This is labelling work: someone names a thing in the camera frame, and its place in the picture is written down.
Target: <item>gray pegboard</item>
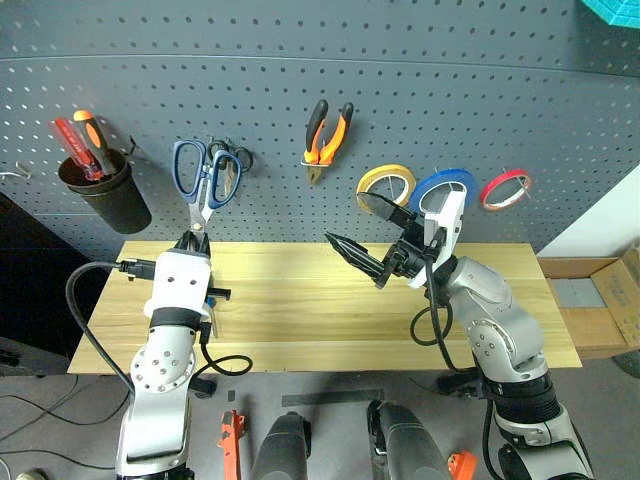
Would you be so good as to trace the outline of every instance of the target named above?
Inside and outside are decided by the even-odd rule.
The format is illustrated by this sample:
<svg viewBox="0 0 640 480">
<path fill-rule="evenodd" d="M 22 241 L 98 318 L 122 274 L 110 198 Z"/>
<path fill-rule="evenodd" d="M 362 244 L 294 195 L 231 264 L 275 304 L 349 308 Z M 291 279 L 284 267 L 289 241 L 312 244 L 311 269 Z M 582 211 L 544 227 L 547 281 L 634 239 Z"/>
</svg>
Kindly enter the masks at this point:
<svg viewBox="0 0 640 480">
<path fill-rule="evenodd" d="M 256 153 L 209 224 L 223 241 L 321 241 L 325 230 L 393 240 L 354 190 L 367 170 L 402 163 L 418 178 L 467 168 L 480 187 L 526 168 L 533 200 L 471 206 L 462 240 L 540 249 L 638 164 L 640 35 L 577 2 L 56 8 L 0 4 L 0 170 L 19 160 L 34 175 L 0 188 L 93 258 L 113 258 L 124 237 L 57 178 L 64 154 L 47 122 L 76 108 L 106 117 L 114 145 L 132 134 L 141 147 L 133 168 L 153 222 L 137 239 L 174 239 L 188 224 L 169 170 L 179 138 L 230 136 Z M 346 100 L 356 112 L 335 165 L 309 188 L 299 159 L 321 97 L 330 118 Z"/>
</svg>

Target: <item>tape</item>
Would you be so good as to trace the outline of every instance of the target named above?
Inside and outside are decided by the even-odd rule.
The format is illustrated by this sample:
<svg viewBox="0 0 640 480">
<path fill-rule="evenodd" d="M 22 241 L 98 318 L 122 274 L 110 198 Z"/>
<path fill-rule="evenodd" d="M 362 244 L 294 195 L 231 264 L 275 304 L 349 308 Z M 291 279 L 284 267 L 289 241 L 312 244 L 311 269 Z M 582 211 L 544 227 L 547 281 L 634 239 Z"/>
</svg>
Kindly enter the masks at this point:
<svg viewBox="0 0 640 480">
<path fill-rule="evenodd" d="M 360 192 L 368 192 L 374 183 L 379 182 L 385 178 L 399 178 L 404 182 L 404 188 L 402 189 L 402 193 L 393 199 L 394 203 L 397 203 L 400 206 L 404 206 L 409 201 L 409 195 L 413 191 L 416 186 L 416 179 L 413 176 L 413 173 L 402 165 L 390 164 L 390 165 L 382 165 L 380 167 L 376 167 L 373 170 L 365 173 L 360 181 L 358 182 L 358 187 L 356 189 L 356 193 Z M 369 208 L 358 200 L 358 205 L 365 212 L 373 213 Z"/>
<path fill-rule="evenodd" d="M 422 201 L 424 198 L 440 185 L 447 183 L 455 183 L 462 187 L 462 189 L 467 193 L 465 198 L 465 205 L 467 207 L 474 202 L 476 195 L 476 182 L 473 180 L 473 175 L 464 168 L 450 168 L 448 170 L 437 172 L 430 177 L 421 180 L 411 194 L 411 198 L 409 199 L 409 208 L 416 213 L 424 213 L 425 211 L 422 209 Z"/>
<path fill-rule="evenodd" d="M 496 188 L 498 188 L 503 183 L 509 180 L 512 180 L 514 178 L 519 179 L 521 184 L 520 189 L 516 193 L 514 193 L 508 198 L 505 198 L 501 202 L 494 202 L 494 203 L 487 202 L 489 195 L 491 195 L 491 193 Z M 529 175 L 529 172 L 527 172 L 526 170 L 522 168 L 509 170 L 508 172 L 505 172 L 502 175 L 498 175 L 496 178 L 491 180 L 486 187 L 482 189 L 482 192 L 480 192 L 480 202 L 482 203 L 482 207 L 485 210 L 489 210 L 491 212 L 504 210 L 505 208 L 510 207 L 514 203 L 517 203 L 520 200 L 522 200 L 522 197 L 524 197 L 527 194 L 527 192 L 531 189 L 532 185 L 533 185 L 533 179 L 531 178 L 531 175 Z"/>
</svg>

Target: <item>pliers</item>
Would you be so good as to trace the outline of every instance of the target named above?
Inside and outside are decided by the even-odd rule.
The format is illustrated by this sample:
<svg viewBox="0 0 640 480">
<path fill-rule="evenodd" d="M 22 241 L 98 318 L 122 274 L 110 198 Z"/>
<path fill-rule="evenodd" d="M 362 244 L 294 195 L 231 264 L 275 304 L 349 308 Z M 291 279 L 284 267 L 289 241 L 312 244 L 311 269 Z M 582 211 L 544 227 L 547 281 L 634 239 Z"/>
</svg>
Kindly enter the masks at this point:
<svg viewBox="0 0 640 480">
<path fill-rule="evenodd" d="M 309 185 L 315 185 L 322 176 L 323 169 L 331 165 L 333 157 L 338 149 L 342 146 L 344 139 L 349 130 L 351 117 L 353 116 L 353 103 L 347 102 L 342 107 L 338 125 L 333 137 L 321 150 L 318 150 L 317 142 L 320 131 L 324 127 L 325 117 L 329 110 L 329 104 L 322 99 L 313 109 L 309 124 L 307 125 L 306 150 L 303 156 L 302 164 L 307 166 L 307 178 Z"/>
</svg>

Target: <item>gray floor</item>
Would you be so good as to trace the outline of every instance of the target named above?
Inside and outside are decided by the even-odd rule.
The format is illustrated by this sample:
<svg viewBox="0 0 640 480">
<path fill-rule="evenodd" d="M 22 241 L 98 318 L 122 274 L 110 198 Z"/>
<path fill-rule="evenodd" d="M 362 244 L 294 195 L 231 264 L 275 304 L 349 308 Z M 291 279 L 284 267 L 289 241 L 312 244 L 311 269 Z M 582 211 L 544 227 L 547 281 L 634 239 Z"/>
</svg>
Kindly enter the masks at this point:
<svg viewBox="0 0 640 480">
<path fill-rule="evenodd" d="M 560 399 L 569 408 L 589 448 L 597 478 L 639 479 L 638 380 L 623 373 L 611 360 L 587 361 L 582 369 L 559 369 L 552 373 Z M 429 385 L 437 374 L 285 373 L 222 378 L 214 398 L 194 399 L 189 465 L 200 480 L 222 478 L 222 451 L 216 446 L 219 421 L 225 410 L 235 408 L 245 414 L 249 422 L 249 431 L 241 440 L 243 478 L 248 478 L 252 459 L 273 420 L 288 410 L 296 410 L 312 423 L 313 447 L 308 462 L 311 480 L 371 480 L 365 422 L 368 402 L 281 406 L 283 395 L 363 389 L 382 389 L 385 399 L 411 408 L 431 431 L 445 456 L 467 449 L 481 458 L 484 402 L 434 395 L 414 383 Z M 0 378 L 0 395 L 21 395 L 48 406 L 68 391 L 73 380 L 73 376 Z M 56 410 L 58 414 L 78 421 L 98 419 L 124 396 L 124 388 L 113 377 L 82 376 L 79 386 L 88 388 Z M 235 401 L 228 401 L 229 390 L 235 391 Z M 0 399 L 0 405 L 0 437 L 38 414 L 13 399 Z M 0 451 L 41 448 L 65 453 L 86 463 L 113 465 L 120 416 L 90 427 L 75 427 L 44 418 L 0 442 Z M 502 444 L 497 434 L 492 436 L 492 444 L 494 450 Z M 0 454 L 0 457 L 9 463 L 14 476 L 28 468 L 41 467 L 53 480 L 114 478 L 113 471 L 88 470 L 40 453 Z M 489 478 L 481 461 L 480 464 L 476 480 Z M 5 474 L 0 473 L 0 479 L 4 478 Z"/>
</svg>

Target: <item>wooden table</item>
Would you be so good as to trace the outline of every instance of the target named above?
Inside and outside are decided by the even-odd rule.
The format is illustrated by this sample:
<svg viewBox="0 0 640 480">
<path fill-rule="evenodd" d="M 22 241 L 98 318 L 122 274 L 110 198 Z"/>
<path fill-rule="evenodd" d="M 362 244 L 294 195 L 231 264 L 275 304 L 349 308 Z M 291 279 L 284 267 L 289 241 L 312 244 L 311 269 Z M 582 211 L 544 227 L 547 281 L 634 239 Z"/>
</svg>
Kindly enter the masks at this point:
<svg viewBox="0 0 640 480">
<path fill-rule="evenodd" d="M 172 245 L 126 242 L 120 258 L 155 260 Z M 328 243 L 211 247 L 216 286 L 233 290 L 230 301 L 219 301 L 215 307 L 219 337 L 209 346 L 214 358 L 246 354 L 253 358 L 256 372 L 445 368 L 437 347 L 421 347 L 409 338 L 410 320 L 426 300 L 422 290 L 406 285 L 406 279 L 391 278 L 378 290 Z M 382 258 L 388 244 L 366 247 Z M 456 255 L 473 257 L 506 276 L 519 302 L 542 325 L 551 367 L 581 366 L 528 244 L 461 244 Z M 125 371 L 146 342 L 149 320 L 142 307 L 151 287 L 150 281 L 129 282 L 114 271 L 91 316 L 93 332 Z M 417 332 L 422 338 L 433 337 L 429 325 L 428 319 L 421 322 Z M 471 351 L 455 323 L 447 346 L 456 365 L 471 365 Z M 111 370 L 83 338 L 69 372 Z"/>
</svg>

